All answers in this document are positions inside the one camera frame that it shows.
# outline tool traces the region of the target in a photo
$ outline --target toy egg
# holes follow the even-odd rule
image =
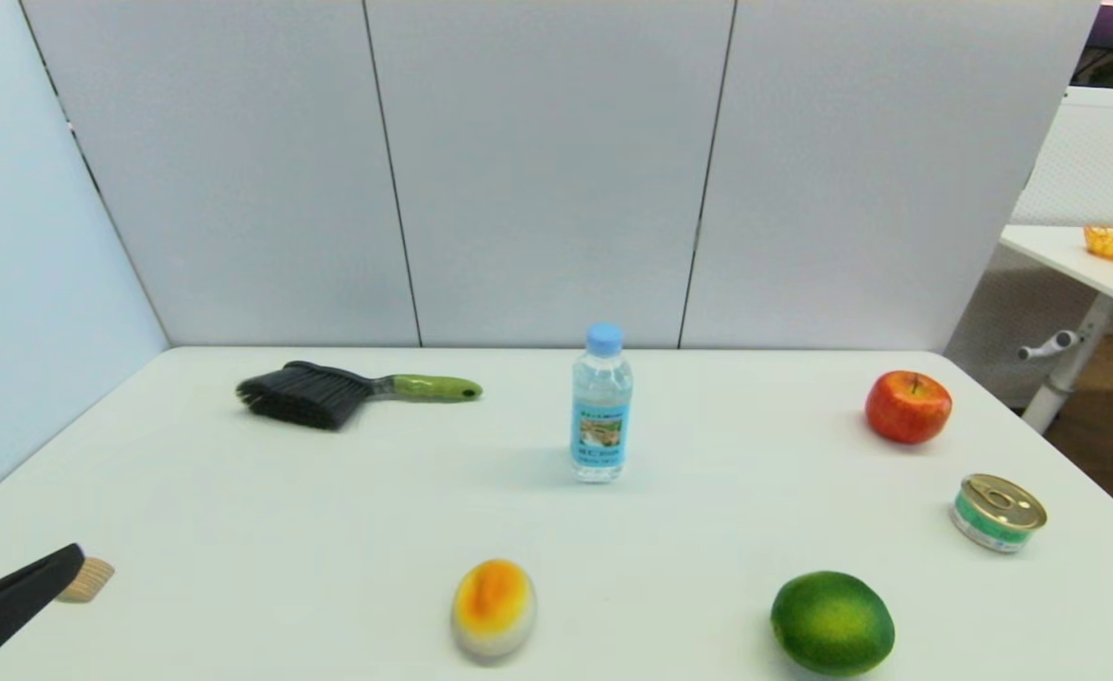
[[[535,623],[535,590],[512,561],[484,561],[460,582],[451,620],[462,650],[482,659],[516,651]]]

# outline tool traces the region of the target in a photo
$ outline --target black bristles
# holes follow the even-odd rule
[[[339,430],[373,392],[361,375],[298,362],[236,387],[250,413],[323,431]]]

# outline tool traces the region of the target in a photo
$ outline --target plastic bottle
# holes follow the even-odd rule
[[[573,471],[583,483],[610,483],[624,470],[632,375],[622,344],[622,329],[595,324],[585,335],[585,354],[573,363],[569,448]]]

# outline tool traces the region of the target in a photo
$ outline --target green citrus fruit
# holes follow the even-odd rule
[[[770,624],[797,663],[828,677],[855,677],[893,652],[893,615],[876,591],[841,572],[810,572],[786,583]]]

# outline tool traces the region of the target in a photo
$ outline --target wooden block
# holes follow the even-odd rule
[[[108,579],[115,574],[115,568],[108,562],[95,557],[88,557],[81,564],[77,578],[72,580],[66,590],[56,596],[58,601],[88,603],[93,596],[106,586]]]

